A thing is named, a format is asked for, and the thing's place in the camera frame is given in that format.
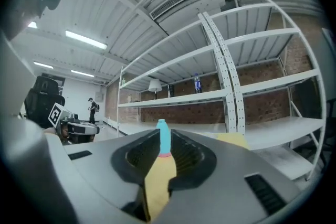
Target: brick wall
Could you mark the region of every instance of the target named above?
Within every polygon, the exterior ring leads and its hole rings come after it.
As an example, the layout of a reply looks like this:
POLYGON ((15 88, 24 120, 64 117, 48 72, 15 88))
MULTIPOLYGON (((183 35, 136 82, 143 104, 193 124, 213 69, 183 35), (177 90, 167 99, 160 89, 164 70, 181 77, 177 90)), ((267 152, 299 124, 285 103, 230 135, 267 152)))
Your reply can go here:
MULTIPOLYGON (((292 15, 291 18, 301 28, 311 46, 317 46, 324 27, 317 18, 307 15, 292 15)), ((279 14, 272 14, 268 30, 282 28, 282 18, 279 14)), ((299 73, 311 69, 307 52, 299 39, 293 39, 288 45, 286 71, 288 74, 299 73)), ((240 84, 247 85, 274 78, 282 77, 282 71, 278 62, 270 62, 237 70, 240 84)), ((214 91, 220 89, 217 75, 201 78, 202 90, 214 91)), ((127 102, 127 95, 132 94, 137 98, 137 93, 121 91, 121 103, 127 102)), ((175 85, 175 96, 194 93, 193 81, 186 81, 175 85)), ((107 90, 106 114, 111 119, 116 119, 118 82, 115 82, 107 90)), ((158 98, 167 97, 167 89, 157 93, 158 98)), ((154 99, 154 93, 144 92, 141 101, 154 99)), ((246 124, 271 121, 289 115, 289 102, 287 90, 271 92, 244 98, 246 124)), ((121 110, 121 121, 136 121, 137 109, 121 110)), ((156 122, 158 119, 166 119, 168 123, 220 123, 224 122, 222 102, 168 106, 162 108, 142 108, 141 121, 156 122)))
MULTIPOLYGON (((218 76, 211 75, 201 78, 202 92, 220 90, 218 76)), ((195 93, 194 81, 189 80, 175 84, 175 96, 195 93)), ((157 98, 167 98, 167 87, 157 93, 157 98)), ((143 92, 141 101, 153 100, 154 93, 143 92)), ((141 121, 157 122, 165 119, 167 123, 220 123, 224 122, 223 102, 205 104, 166 106, 160 108, 142 108, 141 121)))
MULTIPOLYGON (((135 76, 131 74, 124 75, 126 81, 133 79, 135 76)), ((105 117, 111 120, 117 120, 117 103, 118 103, 118 84, 119 79, 111 84, 106 90, 105 117)), ((120 91, 120 103, 127 103, 128 96, 132 101, 138 100, 138 92, 122 89, 120 91)), ((136 122, 138 120, 138 108, 120 108, 120 122, 136 122)))

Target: shelf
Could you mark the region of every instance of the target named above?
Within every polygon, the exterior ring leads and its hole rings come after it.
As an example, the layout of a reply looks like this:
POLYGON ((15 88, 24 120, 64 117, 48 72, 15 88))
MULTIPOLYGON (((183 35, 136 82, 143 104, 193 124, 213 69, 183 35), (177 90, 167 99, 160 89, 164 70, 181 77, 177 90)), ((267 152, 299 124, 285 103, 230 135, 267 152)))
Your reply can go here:
POLYGON ((298 74, 293 74, 285 76, 278 79, 267 80, 259 83, 249 84, 241 86, 240 90, 243 96, 249 96, 254 94, 261 94, 267 91, 273 91, 277 89, 282 89, 288 86, 301 83, 303 80, 317 76, 318 72, 316 69, 305 71, 298 74))
POLYGON ((294 180, 313 169, 313 165, 295 151, 285 146, 255 151, 261 158, 294 180))
POLYGON ((321 128, 323 120, 286 117, 246 126, 245 139, 250 150, 279 146, 321 128))
MULTIPOLYGON (((117 128, 117 122, 113 120, 104 120, 109 125, 117 128)), ((211 124, 181 124, 181 123, 167 123, 169 129, 176 129, 187 131, 191 133, 201 134, 212 138, 217 138, 218 133, 226 133, 225 123, 211 123, 211 124)), ((157 122, 128 122, 119 123, 119 130, 127 135, 139 133, 146 130, 155 129, 157 122)))
MULTIPOLYGON (((218 25, 220 33, 226 40, 266 31, 272 8, 274 4, 271 3, 253 4, 226 10, 210 17, 218 25)), ((142 54, 134 50, 134 56, 140 55, 126 67, 126 70, 145 73, 155 66, 203 48, 207 45, 207 41, 201 21, 198 20, 170 34, 142 54)))
POLYGON ((288 45, 295 28, 285 28, 252 33, 225 41, 235 66, 253 65, 259 61, 276 59, 288 45))
POLYGON ((126 82, 120 86, 120 89, 146 90, 151 80, 150 77, 158 78, 165 83, 172 83, 176 80, 190 78, 195 73, 203 74, 214 71, 216 67, 212 51, 212 45, 191 51, 126 82))
POLYGON ((202 92, 189 95, 183 95, 179 97, 162 98, 156 100, 142 101, 119 104, 120 108, 146 108, 156 106, 169 106, 169 105, 186 105, 186 104, 198 104, 220 101, 226 97, 227 90, 217 90, 211 92, 202 92))
POLYGON ((214 14, 210 18, 217 25, 224 40, 266 31, 273 4, 246 5, 214 14))

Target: plastic bottle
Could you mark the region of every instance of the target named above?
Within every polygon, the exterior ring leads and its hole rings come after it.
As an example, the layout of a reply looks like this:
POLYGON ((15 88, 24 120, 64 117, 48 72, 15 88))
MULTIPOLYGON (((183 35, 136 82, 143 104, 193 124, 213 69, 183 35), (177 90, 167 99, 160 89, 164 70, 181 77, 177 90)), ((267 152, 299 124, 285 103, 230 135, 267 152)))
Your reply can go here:
POLYGON ((171 156, 171 134, 166 120, 161 119, 156 125, 156 129, 160 129, 160 154, 159 157, 171 156))
POLYGON ((199 80, 197 73, 195 74, 194 84, 195 84, 195 93, 201 93, 202 92, 201 81, 199 80))
POLYGON ((168 98, 174 97, 174 85, 168 85, 168 98))

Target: person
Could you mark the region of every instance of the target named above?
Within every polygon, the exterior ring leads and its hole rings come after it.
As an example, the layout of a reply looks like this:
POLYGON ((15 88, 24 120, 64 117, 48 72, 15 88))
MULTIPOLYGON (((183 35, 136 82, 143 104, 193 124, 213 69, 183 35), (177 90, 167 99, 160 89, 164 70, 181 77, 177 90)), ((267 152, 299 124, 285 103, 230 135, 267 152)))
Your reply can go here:
POLYGON ((91 107, 88 108, 88 110, 90 110, 90 119, 89 119, 89 123, 95 125, 95 117, 94 114, 96 112, 96 102, 94 102, 93 98, 89 99, 89 102, 91 102, 91 107))

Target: white wall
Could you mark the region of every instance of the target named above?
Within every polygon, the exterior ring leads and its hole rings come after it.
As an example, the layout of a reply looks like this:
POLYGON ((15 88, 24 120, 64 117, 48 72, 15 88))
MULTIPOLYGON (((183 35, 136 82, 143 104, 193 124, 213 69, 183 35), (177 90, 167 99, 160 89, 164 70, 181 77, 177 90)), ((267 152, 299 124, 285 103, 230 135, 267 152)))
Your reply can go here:
POLYGON ((105 114, 105 87, 66 78, 62 93, 62 96, 65 98, 65 108, 72 113, 78 114, 79 120, 88 121, 90 117, 88 107, 91 106, 88 100, 90 97, 95 99, 96 92, 99 92, 100 89, 104 94, 104 98, 102 102, 96 102, 99 104, 100 111, 95 113, 94 118, 96 121, 103 120, 105 114))

